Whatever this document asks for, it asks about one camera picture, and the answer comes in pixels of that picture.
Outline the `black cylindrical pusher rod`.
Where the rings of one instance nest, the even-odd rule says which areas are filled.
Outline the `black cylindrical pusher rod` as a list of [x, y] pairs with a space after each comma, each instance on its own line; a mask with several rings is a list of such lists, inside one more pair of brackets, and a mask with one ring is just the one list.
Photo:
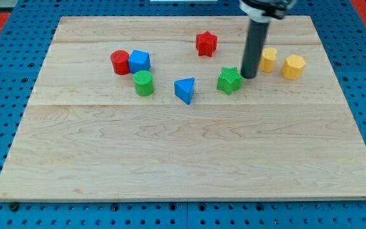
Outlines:
[[270, 22], [261, 23], [254, 20], [249, 23], [241, 65], [241, 75], [245, 79], [253, 79], [257, 75], [269, 25]]

